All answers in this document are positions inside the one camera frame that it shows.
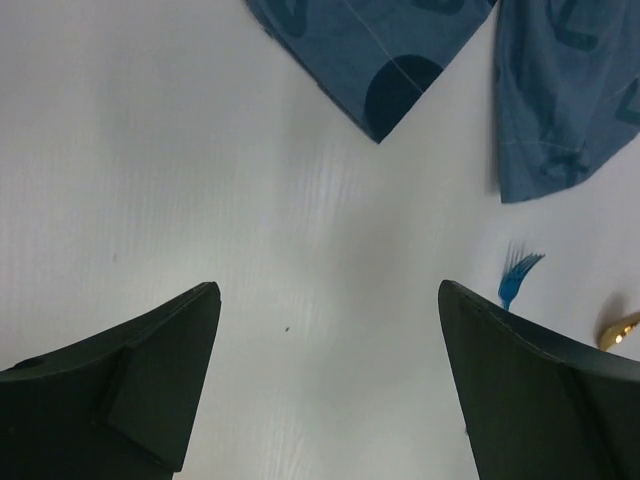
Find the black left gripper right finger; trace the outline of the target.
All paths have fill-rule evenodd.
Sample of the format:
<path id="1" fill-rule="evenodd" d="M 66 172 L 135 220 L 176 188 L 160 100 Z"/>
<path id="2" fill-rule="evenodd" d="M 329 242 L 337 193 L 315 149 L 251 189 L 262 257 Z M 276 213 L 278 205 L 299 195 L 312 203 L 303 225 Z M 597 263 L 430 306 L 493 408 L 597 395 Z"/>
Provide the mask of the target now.
<path id="1" fill-rule="evenodd" d="M 438 311 L 480 478 L 638 478 L 638 362 L 454 281 L 441 282 Z"/>

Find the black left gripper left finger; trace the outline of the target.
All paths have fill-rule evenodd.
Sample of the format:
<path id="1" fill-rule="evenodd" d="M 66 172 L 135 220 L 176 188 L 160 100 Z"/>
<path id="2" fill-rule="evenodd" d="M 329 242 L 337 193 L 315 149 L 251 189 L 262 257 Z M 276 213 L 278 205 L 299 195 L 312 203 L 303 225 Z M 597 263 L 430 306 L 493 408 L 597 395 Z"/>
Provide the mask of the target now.
<path id="1" fill-rule="evenodd" d="M 184 466 L 221 311 L 201 283 L 1 373 L 4 479 L 171 479 Z"/>

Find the blue letter-print placemat cloth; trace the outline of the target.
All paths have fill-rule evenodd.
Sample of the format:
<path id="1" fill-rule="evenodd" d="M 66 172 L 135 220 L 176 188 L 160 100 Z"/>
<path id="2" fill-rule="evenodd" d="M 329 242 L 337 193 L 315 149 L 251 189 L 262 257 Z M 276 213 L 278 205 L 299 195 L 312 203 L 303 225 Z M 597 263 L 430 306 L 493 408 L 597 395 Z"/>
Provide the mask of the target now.
<path id="1" fill-rule="evenodd" d="M 635 1 L 251 1 L 254 19 L 372 141 L 453 77 L 488 22 L 501 200 L 584 183 L 639 133 Z"/>

